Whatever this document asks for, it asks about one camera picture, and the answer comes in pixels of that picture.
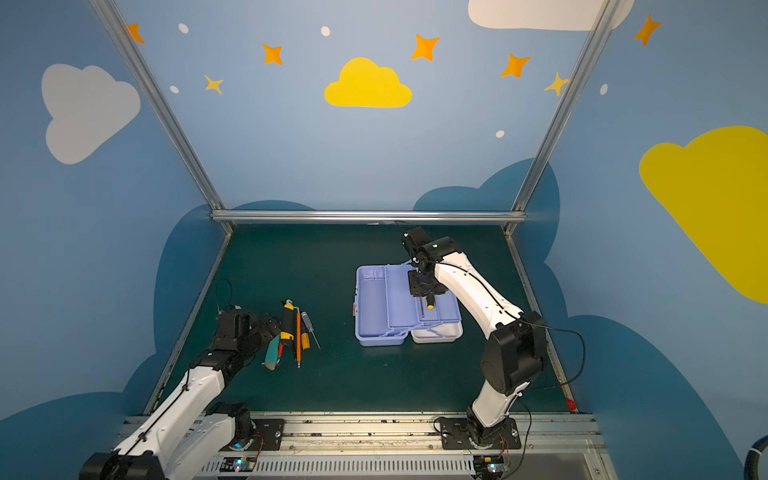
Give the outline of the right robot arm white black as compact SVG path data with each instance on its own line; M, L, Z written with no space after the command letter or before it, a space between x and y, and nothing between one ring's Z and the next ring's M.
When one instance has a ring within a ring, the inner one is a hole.
M429 309L436 306L438 296L453 294L486 339L481 357L484 383L468 410L468 424L477 434L491 433L544 369L547 338L543 319L504 298L453 239L432 240L417 227L403 234L402 244L415 268L409 276L411 294L425 299Z

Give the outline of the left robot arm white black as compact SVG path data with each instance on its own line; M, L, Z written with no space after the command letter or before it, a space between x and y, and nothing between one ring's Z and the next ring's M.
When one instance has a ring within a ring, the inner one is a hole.
M81 479L192 479L222 449L244 451L258 439L244 403L211 404L256 354L293 335L274 317L230 308L217 318L209 347L134 433L108 453L93 454Z

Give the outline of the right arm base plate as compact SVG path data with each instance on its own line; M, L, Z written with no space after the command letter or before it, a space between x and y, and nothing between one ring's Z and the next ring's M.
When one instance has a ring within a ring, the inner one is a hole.
M520 433L512 418L506 418L493 427L484 427L472 418L437 417L433 428L438 433L444 450L522 448Z

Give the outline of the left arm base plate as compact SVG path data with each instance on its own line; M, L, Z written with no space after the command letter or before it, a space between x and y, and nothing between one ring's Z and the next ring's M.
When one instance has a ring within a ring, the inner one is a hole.
M255 418L235 421L235 433L223 448L226 452L278 451L281 448L285 420Z

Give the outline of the orange pencil tool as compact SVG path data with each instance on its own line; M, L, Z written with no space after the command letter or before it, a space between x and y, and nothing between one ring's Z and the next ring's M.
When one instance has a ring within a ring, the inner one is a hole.
M296 328L295 328L295 350L296 350L296 363L297 368L300 369L302 365L303 355L303 343L302 343L302 319L299 307L295 307L296 312Z

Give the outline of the white purple tool box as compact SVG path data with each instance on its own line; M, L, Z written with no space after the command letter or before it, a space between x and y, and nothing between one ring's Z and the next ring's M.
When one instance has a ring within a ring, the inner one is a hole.
M435 305L411 294L408 264L361 266L356 271L355 336L364 347L451 343L463 335L459 302L451 293L435 296Z

